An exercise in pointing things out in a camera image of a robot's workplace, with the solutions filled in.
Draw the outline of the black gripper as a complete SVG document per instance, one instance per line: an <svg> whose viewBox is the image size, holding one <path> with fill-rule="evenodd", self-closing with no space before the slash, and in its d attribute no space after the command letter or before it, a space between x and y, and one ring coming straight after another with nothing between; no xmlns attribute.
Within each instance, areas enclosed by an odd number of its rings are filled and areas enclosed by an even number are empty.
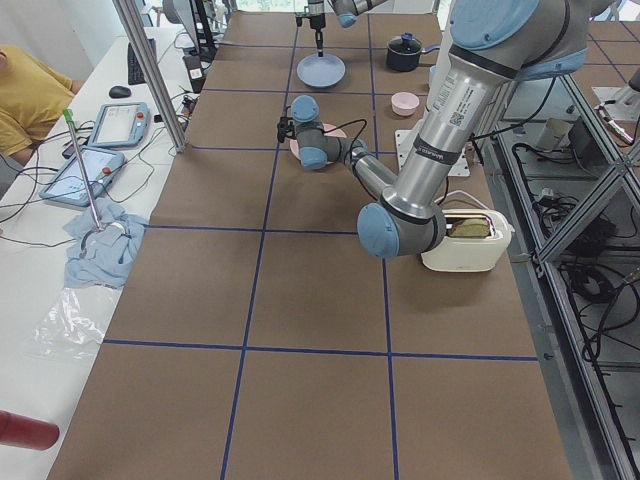
<svg viewBox="0 0 640 480"><path fill-rule="evenodd" d="M296 139L295 124L292 117L283 115L277 123L277 140L279 143L284 143L286 139Z"/></svg>
<svg viewBox="0 0 640 480"><path fill-rule="evenodd" d="M309 21L309 26L314 30L314 40L319 58L324 56L324 35L323 29L326 27L326 16L324 14L311 15L304 13L295 14L296 25L301 27L304 20Z"/></svg>

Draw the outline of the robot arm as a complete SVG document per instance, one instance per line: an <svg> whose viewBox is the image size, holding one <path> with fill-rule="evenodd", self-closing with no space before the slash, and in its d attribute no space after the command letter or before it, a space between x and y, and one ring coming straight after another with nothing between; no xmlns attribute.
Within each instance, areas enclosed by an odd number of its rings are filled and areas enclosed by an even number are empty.
<svg viewBox="0 0 640 480"><path fill-rule="evenodd" d="M357 220L360 243L373 256L421 254L445 236L435 196L493 98L508 81L543 79L578 70L587 54L589 20L605 1L457 1L451 10L450 67L398 174L354 137L324 133L314 98L302 95L284 111L278 139L297 140L304 168L344 164L376 202Z"/></svg>
<svg viewBox="0 0 640 480"><path fill-rule="evenodd" d="M348 28L355 24L359 15L373 10L385 3L385 0L335 0L330 1L330 6L335 13L342 28ZM326 28L326 11L324 0L308 0L300 12L295 13L296 25L301 27L303 21L309 22L314 32L314 40L317 56L324 56L324 35Z"/></svg>

